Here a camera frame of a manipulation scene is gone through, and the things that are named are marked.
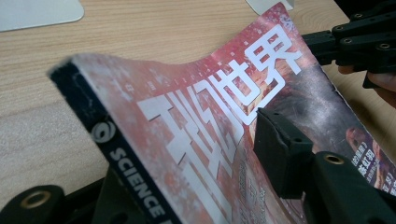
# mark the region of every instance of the wooden table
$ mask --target wooden table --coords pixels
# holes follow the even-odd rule
[[[245,0],[81,3],[81,21],[0,33],[0,208],[32,186],[55,184],[70,193],[105,175],[104,157],[46,77],[53,65],[87,51],[187,63],[257,18]],[[333,0],[296,0],[290,15],[302,34],[347,22]],[[324,69],[394,160],[395,110],[361,87],[363,74]]]

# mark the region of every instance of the magazine cover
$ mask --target magazine cover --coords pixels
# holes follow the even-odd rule
[[[202,60],[75,55],[49,77],[153,223],[305,223],[253,152],[256,110],[283,114],[396,195],[395,167],[277,4]]]

